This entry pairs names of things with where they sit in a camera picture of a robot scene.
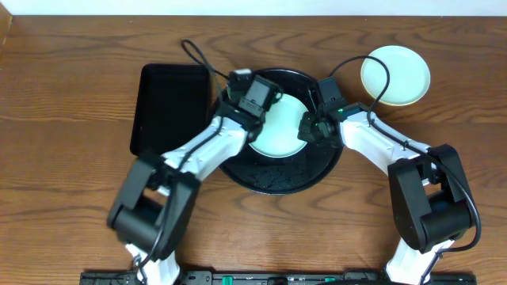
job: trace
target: wood grain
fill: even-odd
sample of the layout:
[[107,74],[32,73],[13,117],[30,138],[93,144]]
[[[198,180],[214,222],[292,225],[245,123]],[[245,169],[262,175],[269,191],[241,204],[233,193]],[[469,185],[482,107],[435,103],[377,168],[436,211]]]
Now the wood grain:
[[6,43],[12,19],[12,15],[0,3],[0,59],[2,58],[3,46]]
[[[86,269],[129,266],[105,216],[133,159],[139,75],[147,63],[190,63],[178,44],[186,37],[219,70],[285,66],[316,78],[387,44],[420,53],[428,94],[378,113],[460,153],[483,236],[437,270],[504,283],[506,27],[481,17],[16,17],[0,62],[0,283],[76,284]],[[359,69],[350,63],[336,78],[350,101],[369,104]],[[217,270],[381,268],[399,240],[390,203],[384,174],[350,150],[322,183],[292,196],[258,195],[215,171],[178,260]]]

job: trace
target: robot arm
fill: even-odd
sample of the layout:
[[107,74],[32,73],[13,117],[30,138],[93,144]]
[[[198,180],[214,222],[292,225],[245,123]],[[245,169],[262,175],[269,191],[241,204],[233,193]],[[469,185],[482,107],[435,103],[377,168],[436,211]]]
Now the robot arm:
[[[306,113],[299,125],[299,138],[318,145],[356,150],[388,175],[395,225],[402,236],[395,256],[386,266],[391,281],[419,284],[440,249],[461,238],[474,224],[463,192],[457,185],[421,157],[399,142],[370,126],[368,108],[348,105],[333,78],[318,82],[321,91],[318,114]],[[430,147],[415,142],[380,121],[371,112],[375,125],[402,142],[410,142],[447,166],[471,197],[459,156],[449,145]],[[441,191],[427,196],[424,186],[440,184]]]
[[[265,113],[283,93],[278,85],[254,77],[250,70],[229,75],[231,98],[219,105],[208,128],[162,156],[142,154],[109,212],[108,226],[135,260],[144,260],[151,253],[137,276],[149,285],[174,283],[180,271],[174,250],[186,231],[200,182],[238,154],[246,141],[257,138]],[[147,198],[145,188],[168,196],[167,203],[162,206]]]

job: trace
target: black rim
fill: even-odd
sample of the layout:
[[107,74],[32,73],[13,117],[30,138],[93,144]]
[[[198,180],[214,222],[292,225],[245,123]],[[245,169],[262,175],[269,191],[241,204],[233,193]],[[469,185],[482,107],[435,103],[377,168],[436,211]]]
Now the black rim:
[[[293,74],[297,74],[299,76],[304,77],[306,80],[308,80],[310,82],[313,82],[315,84],[317,83],[317,80],[308,74],[305,74],[299,70],[293,70],[293,69],[284,68],[284,67],[270,67],[270,68],[256,70],[256,71],[254,71],[254,73],[259,74],[259,73],[265,73],[265,72],[271,72],[271,71],[291,72]],[[335,151],[333,152],[331,159],[328,161],[327,165],[324,167],[324,169],[317,176],[311,178],[305,184],[301,184],[297,187],[289,188],[287,190],[276,190],[275,191],[275,190],[267,190],[265,188],[256,187],[253,184],[246,182],[244,179],[241,178],[241,176],[239,176],[236,173],[234,173],[233,171],[231,171],[227,162],[224,162],[222,165],[220,165],[220,168],[234,182],[240,184],[242,187],[248,188],[249,190],[252,190],[252,191],[255,191],[255,192],[258,192],[261,194],[267,194],[267,195],[287,195],[287,194],[294,194],[294,193],[306,190],[306,189],[316,185],[322,179],[324,179],[324,177],[326,177],[331,172],[331,170],[334,168],[334,166],[337,164],[342,151],[343,151],[343,146],[336,148]]]

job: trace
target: green connector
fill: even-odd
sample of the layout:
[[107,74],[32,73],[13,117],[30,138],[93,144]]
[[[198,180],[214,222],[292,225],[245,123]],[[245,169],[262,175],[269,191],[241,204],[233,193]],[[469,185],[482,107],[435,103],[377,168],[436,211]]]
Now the green connector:
[[222,277],[222,285],[232,285],[232,276],[224,276]]

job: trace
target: white plate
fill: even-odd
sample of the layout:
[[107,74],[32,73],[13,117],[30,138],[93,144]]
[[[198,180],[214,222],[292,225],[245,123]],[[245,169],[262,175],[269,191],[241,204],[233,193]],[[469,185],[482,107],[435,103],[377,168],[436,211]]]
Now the white plate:
[[307,107],[291,95],[284,94],[266,113],[261,133],[250,146],[259,154],[285,158],[297,154],[307,145],[298,139],[299,122]]
[[[428,91],[431,77],[425,60],[406,47],[377,48],[370,56],[382,60],[391,76],[386,93],[380,99],[386,105],[403,106],[421,99]],[[377,98],[386,85],[386,71],[372,59],[365,59],[361,67],[361,81],[368,93]]]

